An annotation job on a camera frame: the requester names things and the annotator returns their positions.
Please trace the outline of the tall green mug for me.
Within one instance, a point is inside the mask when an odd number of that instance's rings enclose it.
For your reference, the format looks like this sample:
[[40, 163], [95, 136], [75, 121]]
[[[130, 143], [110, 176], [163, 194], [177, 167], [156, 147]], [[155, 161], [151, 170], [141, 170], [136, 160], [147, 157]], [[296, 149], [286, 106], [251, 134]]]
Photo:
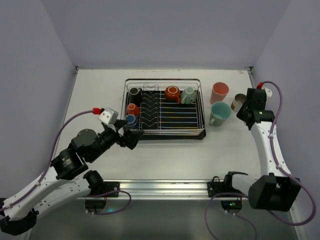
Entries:
[[215, 127], [221, 126], [227, 119], [231, 117], [231, 115], [231, 107], [225, 102], [217, 101], [211, 106], [209, 125]]

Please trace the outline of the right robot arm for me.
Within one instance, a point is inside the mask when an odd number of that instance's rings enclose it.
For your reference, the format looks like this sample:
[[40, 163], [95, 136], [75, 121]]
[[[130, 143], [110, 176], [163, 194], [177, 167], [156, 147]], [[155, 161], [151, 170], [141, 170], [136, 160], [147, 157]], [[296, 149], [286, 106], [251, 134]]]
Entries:
[[293, 205], [301, 186], [289, 178], [273, 125], [275, 115], [266, 110], [267, 93], [264, 89], [248, 88], [246, 100], [237, 112], [245, 122], [258, 152], [261, 176], [254, 179], [244, 172], [230, 171], [223, 184], [227, 190], [248, 196], [253, 209], [287, 212]]

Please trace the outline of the orange floral bowl cup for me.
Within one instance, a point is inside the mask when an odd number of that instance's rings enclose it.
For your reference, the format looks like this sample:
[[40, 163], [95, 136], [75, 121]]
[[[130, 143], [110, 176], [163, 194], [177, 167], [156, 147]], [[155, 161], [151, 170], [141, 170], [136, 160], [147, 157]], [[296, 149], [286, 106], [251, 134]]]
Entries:
[[170, 85], [165, 89], [165, 99], [169, 102], [181, 103], [180, 89], [175, 85]]

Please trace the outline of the pink plastic cup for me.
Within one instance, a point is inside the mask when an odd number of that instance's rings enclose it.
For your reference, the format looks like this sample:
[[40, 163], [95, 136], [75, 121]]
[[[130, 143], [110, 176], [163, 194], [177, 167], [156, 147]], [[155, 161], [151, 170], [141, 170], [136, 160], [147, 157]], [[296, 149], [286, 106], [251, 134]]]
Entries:
[[211, 91], [210, 104], [215, 102], [222, 102], [226, 95], [229, 93], [229, 87], [224, 82], [216, 82]]

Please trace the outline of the white brown steel tumbler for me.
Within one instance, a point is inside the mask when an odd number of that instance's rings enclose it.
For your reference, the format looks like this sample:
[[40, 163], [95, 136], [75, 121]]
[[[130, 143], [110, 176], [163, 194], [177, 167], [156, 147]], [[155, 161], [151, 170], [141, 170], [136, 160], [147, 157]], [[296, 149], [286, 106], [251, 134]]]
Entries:
[[234, 111], [234, 112], [238, 112], [241, 107], [243, 106], [244, 102], [246, 101], [247, 99], [247, 96], [243, 93], [238, 93], [235, 95], [232, 103], [231, 103], [231, 109]]

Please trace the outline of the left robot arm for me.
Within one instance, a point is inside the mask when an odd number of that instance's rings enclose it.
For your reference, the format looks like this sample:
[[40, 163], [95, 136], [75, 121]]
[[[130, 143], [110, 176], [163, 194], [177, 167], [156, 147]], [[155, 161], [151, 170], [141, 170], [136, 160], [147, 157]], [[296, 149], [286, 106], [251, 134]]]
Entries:
[[131, 130], [126, 123], [117, 120], [115, 129], [104, 125], [101, 133], [81, 130], [38, 178], [14, 196], [1, 199], [0, 230], [18, 236], [32, 229], [40, 216], [73, 199], [103, 196], [104, 181], [88, 164], [114, 144], [131, 150], [136, 147], [144, 131]]

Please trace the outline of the small green mug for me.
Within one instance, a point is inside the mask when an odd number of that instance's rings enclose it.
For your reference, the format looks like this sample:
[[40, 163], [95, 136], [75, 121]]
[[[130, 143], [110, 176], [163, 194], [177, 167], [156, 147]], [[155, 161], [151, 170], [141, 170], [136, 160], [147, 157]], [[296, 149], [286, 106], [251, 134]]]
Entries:
[[193, 104], [197, 99], [197, 93], [192, 87], [187, 87], [180, 94], [181, 104]]

